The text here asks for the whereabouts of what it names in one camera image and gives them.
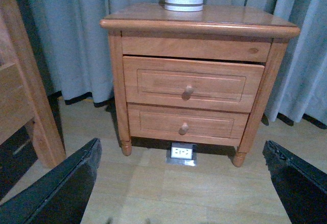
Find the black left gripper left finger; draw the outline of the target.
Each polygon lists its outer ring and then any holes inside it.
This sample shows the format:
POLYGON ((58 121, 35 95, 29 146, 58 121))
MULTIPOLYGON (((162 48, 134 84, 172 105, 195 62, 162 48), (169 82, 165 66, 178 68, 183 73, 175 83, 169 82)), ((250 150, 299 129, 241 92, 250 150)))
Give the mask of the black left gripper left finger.
POLYGON ((1 205, 1 223, 80 223, 94 188, 102 145, 94 138, 1 205))

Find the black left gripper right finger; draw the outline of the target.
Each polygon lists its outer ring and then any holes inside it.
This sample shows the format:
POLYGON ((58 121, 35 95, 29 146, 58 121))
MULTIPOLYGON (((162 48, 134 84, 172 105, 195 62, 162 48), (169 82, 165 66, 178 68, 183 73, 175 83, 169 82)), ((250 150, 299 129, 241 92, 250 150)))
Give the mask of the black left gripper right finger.
POLYGON ((263 155, 290 221, 326 223, 326 173, 274 141, 266 141, 263 155))

